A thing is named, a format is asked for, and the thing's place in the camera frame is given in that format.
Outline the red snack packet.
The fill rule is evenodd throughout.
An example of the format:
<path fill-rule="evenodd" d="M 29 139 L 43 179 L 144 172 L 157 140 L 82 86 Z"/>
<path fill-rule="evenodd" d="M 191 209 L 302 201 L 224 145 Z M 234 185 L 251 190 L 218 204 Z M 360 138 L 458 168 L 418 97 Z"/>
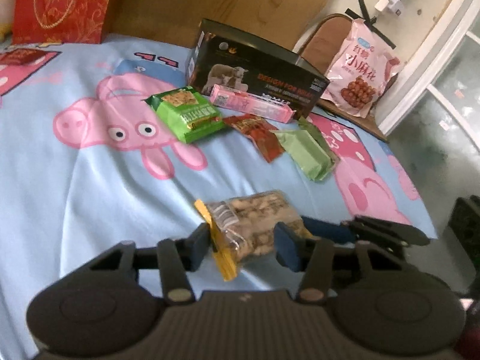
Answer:
<path fill-rule="evenodd" d="M 248 138 L 269 164 L 284 153 L 273 131 L 278 129 L 266 119 L 252 114 L 230 116 L 224 123 Z"/>

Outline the pink fried twist bag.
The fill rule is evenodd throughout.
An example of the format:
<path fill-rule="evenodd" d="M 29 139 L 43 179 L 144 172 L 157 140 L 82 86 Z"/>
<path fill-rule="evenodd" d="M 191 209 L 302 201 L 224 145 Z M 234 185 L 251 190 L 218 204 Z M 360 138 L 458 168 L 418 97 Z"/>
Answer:
<path fill-rule="evenodd" d="M 364 119 L 401 68 L 393 49 L 363 19 L 354 19 L 329 65 L 329 85 L 321 98 L 350 116 Z"/>

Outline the red gift bag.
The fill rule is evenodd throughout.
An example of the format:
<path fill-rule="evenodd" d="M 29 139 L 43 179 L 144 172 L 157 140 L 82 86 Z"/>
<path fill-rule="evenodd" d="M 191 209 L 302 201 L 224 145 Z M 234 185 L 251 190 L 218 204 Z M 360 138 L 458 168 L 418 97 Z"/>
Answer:
<path fill-rule="evenodd" d="M 118 0 L 16 0 L 14 44 L 100 43 Z"/>

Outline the dark green snack packet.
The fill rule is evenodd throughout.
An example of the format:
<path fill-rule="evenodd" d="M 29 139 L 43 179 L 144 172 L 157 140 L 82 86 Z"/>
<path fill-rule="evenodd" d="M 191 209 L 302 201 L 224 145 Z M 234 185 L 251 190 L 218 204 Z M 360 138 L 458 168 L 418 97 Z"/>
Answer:
<path fill-rule="evenodd" d="M 337 164 L 340 161 L 340 158 L 330 149 L 326 139 L 324 139 L 320 129 L 315 124 L 304 117 L 300 117 L 298 119 L 298 126 L 310 134 L 321 149 L 330 157 L 333 164 Z"/>

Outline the green cracker packet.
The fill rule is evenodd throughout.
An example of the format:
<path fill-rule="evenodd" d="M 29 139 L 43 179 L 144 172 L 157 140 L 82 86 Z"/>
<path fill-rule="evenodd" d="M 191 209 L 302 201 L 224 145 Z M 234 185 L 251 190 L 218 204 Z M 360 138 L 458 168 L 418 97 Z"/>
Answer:
<path fill-rule="evenodd" d="M 225 127 L 222 114 L 191 86 L 149 96 L 145 102 L 181 142 L 190 144 Z"/>

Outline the wooden headboard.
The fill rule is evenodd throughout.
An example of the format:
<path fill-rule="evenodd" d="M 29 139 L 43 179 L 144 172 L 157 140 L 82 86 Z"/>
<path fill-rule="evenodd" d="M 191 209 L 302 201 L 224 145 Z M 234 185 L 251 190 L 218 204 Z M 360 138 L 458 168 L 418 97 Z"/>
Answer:
<path fill-rule="evenodd" d="M 112 33 L 192 47 L 211 19 L 292 49 L 329 0 L 120 0 Z"/>

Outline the white window frame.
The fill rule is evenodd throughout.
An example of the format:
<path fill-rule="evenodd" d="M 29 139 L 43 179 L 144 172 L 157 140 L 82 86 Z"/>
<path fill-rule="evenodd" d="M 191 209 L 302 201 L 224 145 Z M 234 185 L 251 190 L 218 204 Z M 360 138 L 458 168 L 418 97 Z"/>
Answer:
<path fill-rule="evenodd" d="M 471 25 L 479 14 L 479 0 L 451 0 L 428 36 L 398 75 L 385 99 L 377 106 L 377 122 L 381 132 L 388 136 L 414 109 L 423 94 L 433 99 L 456 122 L 475 148 L 479 147 L 479 135 L 464 116 L 456 110 L 434 81 L 448 66 L 460 49 L 464 38 L 478 43 L 479 37 L 471 31 Z"/>

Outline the brown nut snack packet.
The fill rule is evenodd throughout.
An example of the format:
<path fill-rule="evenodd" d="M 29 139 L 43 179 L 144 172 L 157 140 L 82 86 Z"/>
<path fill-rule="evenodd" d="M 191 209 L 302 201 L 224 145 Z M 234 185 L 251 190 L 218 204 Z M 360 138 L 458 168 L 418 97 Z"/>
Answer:
<path fill-rule="evenodd" d="M 244 261 L 274 250 L 274 227 L 282 222 L 302 238 L 312 233 L 279 190 L 193 204 L 210 228 L 213 256 L 225 281 L 235 279 Z"/>

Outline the light green snack packet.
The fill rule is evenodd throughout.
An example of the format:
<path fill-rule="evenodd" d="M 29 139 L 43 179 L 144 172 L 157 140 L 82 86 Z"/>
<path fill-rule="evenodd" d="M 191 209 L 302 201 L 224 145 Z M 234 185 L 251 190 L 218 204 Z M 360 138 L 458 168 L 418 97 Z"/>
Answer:
<path fill-rule="evenodd" d="M 271 130 L 271 133 L 310 180 L 322 181 L 332 172 L 335 164 L 332 158 L 307 131 Z"/>

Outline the brown leather chair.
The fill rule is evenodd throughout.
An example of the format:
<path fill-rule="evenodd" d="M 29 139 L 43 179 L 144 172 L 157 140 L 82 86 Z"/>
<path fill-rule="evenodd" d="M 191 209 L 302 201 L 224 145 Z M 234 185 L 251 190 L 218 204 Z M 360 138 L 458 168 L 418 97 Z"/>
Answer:
<path fill-rule="evenodd" d="M 326 75 L 327 68 L 339 52 L 343 40 L 350 32 L 352 19 L 343 14 L 332 14 L 323 18 L 304 44 L 299 48 L 299 55 L 314 66 L 319 72 Z M 319 100 L 317 105 L 324 111 L 352 122 L 377 139 L 388 142 L 370 113 L 366 118 L 349 115 L 339 110 L 332 102 Z"/>

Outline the black cardboard snack box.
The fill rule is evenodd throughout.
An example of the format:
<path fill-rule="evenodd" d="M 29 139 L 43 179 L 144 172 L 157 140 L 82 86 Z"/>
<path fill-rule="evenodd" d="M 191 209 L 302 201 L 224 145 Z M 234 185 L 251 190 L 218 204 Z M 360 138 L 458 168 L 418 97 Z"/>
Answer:
<path fill-rule="evenodd" d="M 189 86 L 210 96 L 213 86 L 271 98 L 308 116 L 329 80 L 308 61 L 271 41 L 220 22 L 203 19 L 186 63 Z"/>

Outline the pink long snack bar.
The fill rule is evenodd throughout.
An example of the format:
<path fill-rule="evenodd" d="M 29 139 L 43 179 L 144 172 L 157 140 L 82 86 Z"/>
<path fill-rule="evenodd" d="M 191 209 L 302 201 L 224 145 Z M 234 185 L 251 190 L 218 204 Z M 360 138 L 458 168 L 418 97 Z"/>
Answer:
<path fill-rule="evenodd" d="M 213 86 L 210 100 L 213 105 L 221 108 L 260 116 L 284 124 L 288 124 L 295 115 L 295 111 L 288 104 L 275 97 L 248 94 L 221 85 Z"/>

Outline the peppa pig bed sheet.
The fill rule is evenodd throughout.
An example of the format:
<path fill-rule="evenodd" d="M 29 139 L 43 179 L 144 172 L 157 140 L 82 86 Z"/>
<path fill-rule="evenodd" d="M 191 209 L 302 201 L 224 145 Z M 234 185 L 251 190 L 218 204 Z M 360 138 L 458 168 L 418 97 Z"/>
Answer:
<path fill-rule="evenodd" d="M 267 162 L 227 128 L 183 145 L 146 99 L 183 86 L 188 49 L 111 36 L 40 46 L 1 66 L 1 357 L 29 359 L 31 299 L 118 242 L 188 236 L 194 202 L 281 190 L 301 215 L 411 224 L 436 237 L 422 199 L 387 144 L 332 114 L 310 115 L 340 158 L 324 180 L 287 154 Z"/>

